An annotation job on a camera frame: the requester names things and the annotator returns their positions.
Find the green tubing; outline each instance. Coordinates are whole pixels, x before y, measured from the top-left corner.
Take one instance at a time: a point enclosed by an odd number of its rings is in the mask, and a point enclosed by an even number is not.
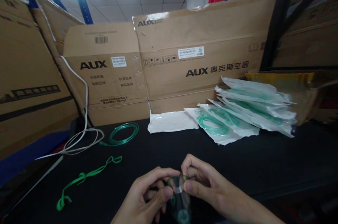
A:
[[[207,125],[204,124],[204,121],[213,122],[213,123],[219,125],[220,128],[207,126]],[[200,124],[200,126],[203,129],[205,129],[208,133],[211,133],[213,135],[225,135],[229,131],[229,128],[224,123],[222,123],[218,119],[211,117],[211,116],[204,116],[204,115],[199,116],[198,123]]]
[[[79,175],[79,178],[73,180],[72,182],[70,182],[63,190],[62,190],[62,196],[61,198],[59,199],[59,201],[57,202],[57,205],[56,205],[56,209],[58,211],[61,211],[64,206],[65,206],[65,199],[68,200],[70,203],[71,203],[71,199],[69,196],[66,196],[64,195],[64,192],[65,190],[67,190],[69,187],[71,187],[73,184],[76,184],[79,185],[81,183],[83,183],[87,177],[92,177],[92,176],[95,176],[99,173],[101,173],[109,163],[113,162],[115,164],[117,163],[120,163],[122,161],[122,157],[119,156],[119,157],[116,157],[116,158],[113,158],[112,156],[108,158],[108,160],[106,161],[106,165],[96,169],[96,170],[93,170],[93,171],[90,171],[89,173],[85,174],[85,173],[80,173]]]
[[[125,129],[127,127],[133,127],[134,128],[134,132],[131,136],[129,136],[128,138],[124,139],[124,140],[120,140],[120,141],[117,141],[117,140],[114,140],[113,137],[115,134],[117,134],[118,131],[122,130],[122,129]],[[103,146],[107,146],[107,147],[116,147],[116,146],[120,146],[120,145],[123,145],[125,143],[127,143],[128,141],[130,141],[131,139],[133,139],[136,134],[138,133],[139,131],[139,126],[138,124],[136,123],[125,123],[117,128],[115,128],[115,130],[112,132],[112,134],[109,136],[109,143],[110,144],[107,144],[107,143],[104,143],[104,142],[100,142],[100,145],[103,145]]]

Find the green elastic strap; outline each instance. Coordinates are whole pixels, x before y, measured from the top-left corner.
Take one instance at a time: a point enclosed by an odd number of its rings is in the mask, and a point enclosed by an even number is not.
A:
[[[133,127],[134,128],[134,132],[131,136],[129,136],[128,138],[124,139],[124,140],[121,140],[121,141],[117,141],[117,140],[114,140],[113,137],[114,135],[119,131],[119,130],[122,130],[122,129],[125,129],[127,127]],[[119,146],[119,145],[122,145],[124,143],[127,143],[128,141],[130,141],[131,139],[133,139],[136,134],[138,133],[139,131],[139,126],[138,124],[136,123],[125,123],[117,128],[115,128],[115,130],[112,132],[112,134],[109,136],[109,143],[110,144],[107,144],[107,143],[104,143],[102,141],[100,141],[100,145],[103,145],[103,146],[107,146],[107,147],[115,147],[115,146]]]
[[[71,199],[69,196],[66,196],[64,195],[64,192],[65,190],[67,190],[69,187],[71,187],[73,184],[76,184],[79,185],[81,183],[83,183],[87,177],[92,177],[92,176],[95,176],[97,174],[99,174],[101,171],[103,171],[107,165],[111,162],[117,164],[117,163],[120,163],[122,161],[122,157],[119,156],[119,157],[116,157],[116,158],[113,158],[112,156],[108,158],[108,160],[106,161],[106,165],[96,169],[96,170],[93,170],[93,171],[90,171],[88,174],[85,174],[85,173],[80,173],[79,175],[79,178],[73,180],[72,182],[70,182],[63,190],[62,190],[62,196],[61,198],[59,199],[59,201],[57,202],[56,204],[56,209],[58,211],[61,211],[64,206],[65,206],[65,199],[68,200],[70,203],[71,203]]]

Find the shipping label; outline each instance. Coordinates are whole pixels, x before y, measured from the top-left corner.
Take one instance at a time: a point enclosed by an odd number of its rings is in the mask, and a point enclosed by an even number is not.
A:
[[[179,59],[204,56],[204,46],[178,49]]]
[[[115,68],[121,68],[121,67],[126,67],[126,58],[124,56],[119,56],[119,57],[112,57],[112,62],[113,62],[113,67]]]

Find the finger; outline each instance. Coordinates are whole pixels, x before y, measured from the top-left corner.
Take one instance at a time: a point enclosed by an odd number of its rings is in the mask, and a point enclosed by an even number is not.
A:
[[[169,180],[170,177],[165,177],[162,179],[159,179],[158,181],[156,181],[155,183],[152,183],[149,187],[150,188],[158,188],[158,189],[162,189],[164,188],[164,182],[167,182]]]
[[[188,175],[188,168],[190,166],[195,167],[196,169],[199,169],[203,171],[204,173],[208,173],[208,169],[210,169],[210,165],[197,157],[193,156],[192,154],[187,154],[186,158],[184,159],[181,170],[183,175]]]
[[[161,213],[157,211],[156,216],[155,216],[155,222],[159,224],[159,218],[161,217]]]
[[[188,177],[190,180],[191,179],[196,180],[201,184],[203,184],[204,186],[210,187],[211,185],[209,177],[206,176],[202,171],[199,171],[194,167],[188,168]]]
[[[144,195],[144,201],[149,201],[151,199],[153,199],[156,196],[157,191],[153,191],[153,190],[148,190]]]
[[[155,216],[156,212],[162,208],[163,204],[166,204],[167,201],[173,196],[173,190],[170,186],[166,186],[160,189],[156,197],[154,197],[151,201],[147,203],[148,213],[150,216]]]
[[[172,168],[156,168],[145,174],[143,177],[141,177],[140,186],[142,189],[148,188],[150,185],[152,185],[155,181],[159,179],[177,176],[180,173],[181,172],[174,170]]]
[[[166,210],[167,210],[167,204],[165,203],[165,204],[162,206],[162,208],[161,208],[161,212],[162,212],[163,214],[165,214]]]
[[[203,199],[211,204],[212,191],[197,181],[187,180],[183,185],[184,191],[192,196]]]
[[[162,179],[158,180],[157,181],[157,188],[160,190],[160,189],[163,189],[165,186],[164,186],[164,182]],[[165,211],[167,209],[167,204],[164,204],[162,207],[161,207],[161,212],[163,214],[165,214]]]
[[[198,170],[195,167],[188,167],[186,176],[189,179],[190,178],[197,178],[197,177],[199,177]]]

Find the black tabletop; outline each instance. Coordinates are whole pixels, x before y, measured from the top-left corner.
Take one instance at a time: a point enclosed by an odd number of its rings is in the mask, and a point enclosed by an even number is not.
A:
[[[157,166],[180,170],[188,153],[213,165],[258,200],[338,182],[337,136],[312,123],[299,127],[293,139],[261,130],[258,136],[218,146],[203,129],[150,134],[149,120],[136,122],[139,133],[127,144],[95,145],[81,154],[65,156],[10,213],[5,223],[110,223],[137,177]],[[116,126],[119,124],[98,127],[106,135],[105,142]],[[131,130],[120,131],[117,139],[128,137]],[[94,134],[86,134],[83,143],[93,140]],[[66,202],[65,208],[58,212],[56,204],[63,188],[81,172],[103,166],[110,156],[123,156],[122,162],[110,163],[100,174],[70,187],[65,194],[73,202]],[[194,216],[202,211],[194,212],[192,207],[192,212],[193,222],[197,223],[198,218]],[[168,215],[161,217],[164,223],[171,220]]]

